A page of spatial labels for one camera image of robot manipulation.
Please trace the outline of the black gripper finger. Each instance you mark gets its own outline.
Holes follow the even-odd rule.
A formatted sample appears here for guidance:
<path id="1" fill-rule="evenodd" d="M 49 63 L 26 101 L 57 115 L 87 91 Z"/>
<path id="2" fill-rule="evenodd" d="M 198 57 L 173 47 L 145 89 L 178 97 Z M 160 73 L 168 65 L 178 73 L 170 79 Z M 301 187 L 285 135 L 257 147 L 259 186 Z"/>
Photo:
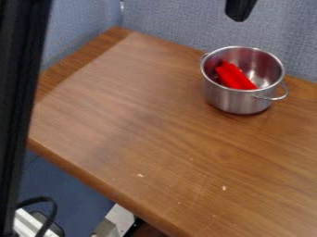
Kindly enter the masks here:
<path id="1" fill-rule="evenodd" d="M 251 16 L 259 0 L 227 0 L 225 14 L 236 21 L 244 22 Z"/>

